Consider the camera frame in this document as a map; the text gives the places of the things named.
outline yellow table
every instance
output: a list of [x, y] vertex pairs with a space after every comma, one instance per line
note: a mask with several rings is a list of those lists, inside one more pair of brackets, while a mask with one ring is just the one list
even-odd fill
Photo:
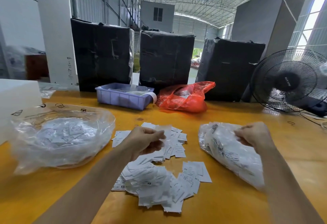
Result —
[[[173, 157], [163, 165], [177, 176], [182, 171], [183, 161], [204, 161], [213, 181], [200, 184], [198, 194], [184, 201], [181, 215], [164, 213], [161, 206], [147, 210], [138, 207], [137, 197], [125, 192], [111, 192], [93, 224], [271, 223], [265, 195], [200, 150], [198, 128], [200, 124], [214, 121], [240, 125], [255, 121], [266, 123], [302, 189], [327, 222], [327, 134], [320, 126], [300, 116], [263, 113], [259, 104], [225, 102], [209, 102], [208, 110], [201, 114], [162, 110], [152, 104], [140, 112], [98, 104], [95, 93], [79, 92], [57, 91], [45, 102], [108, 109], [116, 117], [116, 130], [131, 130], [143, 122], [172, 124], [187, 134], [188, 143], [184, 145], [187, 157]], [[109, 152], [111, 144], [110, 141], [94, 160], [82, 167], [42, 168], [26, 176], [13, 176], [17, 163], [10, 155], [9, 143], [1, 145], [0, 223], [33, 222]]]

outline fan grille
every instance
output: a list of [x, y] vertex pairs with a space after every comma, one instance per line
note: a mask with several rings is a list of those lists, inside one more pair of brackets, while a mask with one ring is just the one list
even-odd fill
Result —
[[321, 65], [327, 59], [308, 49], [287, 49], [263, 59], [250, 81], [254, 98], [269, 109], [301, 111], [291, 103], [306, 97], [323, 101], [327, 97], [327, 75]]

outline red plastic bag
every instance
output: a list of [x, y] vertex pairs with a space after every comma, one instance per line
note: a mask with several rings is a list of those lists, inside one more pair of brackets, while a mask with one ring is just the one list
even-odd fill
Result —
[[207, 110], [204, 94], [215, 86], [211, 81], [169, 86], [160, 90], [156, 105], [170, 110], [204, 112]]

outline electric fan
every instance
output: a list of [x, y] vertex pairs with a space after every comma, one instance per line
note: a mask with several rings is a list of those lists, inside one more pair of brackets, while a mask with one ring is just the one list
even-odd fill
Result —
[[327, 59], [308, 49], [276, 52], [257, 65], [250, 90], [265, 107], [280, 112], [327, 114]]

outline black package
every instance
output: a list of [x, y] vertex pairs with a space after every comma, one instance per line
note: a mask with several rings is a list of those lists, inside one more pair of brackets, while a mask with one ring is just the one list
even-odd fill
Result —
[[130, 84], [133, 33], [128, 27], [71, 19], [80, 91], [95, 92], [109, 83]]
[[142, 31], [139, 85], [155, 92], [167, 86], [187, 84], [194, 47], [193, 35]]
[[214, 81], [206, 100], [239, 102], [265, 44], [226, 39], [206, 39], [195, 82]]

